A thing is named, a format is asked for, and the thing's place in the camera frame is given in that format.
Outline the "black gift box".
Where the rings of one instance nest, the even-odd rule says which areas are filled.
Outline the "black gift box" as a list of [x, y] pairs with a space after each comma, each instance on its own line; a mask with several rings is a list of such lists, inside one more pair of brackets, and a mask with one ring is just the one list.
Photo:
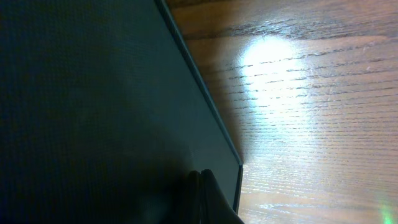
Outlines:
[[174, 223], [209, 169], [242, 165], [155, 1], [1, 2], [1, 222]]

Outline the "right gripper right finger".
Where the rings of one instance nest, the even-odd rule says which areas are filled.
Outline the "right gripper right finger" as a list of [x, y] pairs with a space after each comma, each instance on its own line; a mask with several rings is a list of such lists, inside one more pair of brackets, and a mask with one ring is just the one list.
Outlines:
[[200, 174], [200, 208], [203, 224], [244, 224], [229, 206], [211, 170]]

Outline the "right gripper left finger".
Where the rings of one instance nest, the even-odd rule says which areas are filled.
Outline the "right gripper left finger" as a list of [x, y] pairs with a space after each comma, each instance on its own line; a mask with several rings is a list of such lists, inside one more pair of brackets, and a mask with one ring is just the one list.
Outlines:
[[183, 182], [178, 204], [174, 213], [174, 223], [200, 224], [200, 174], [191, 171]]

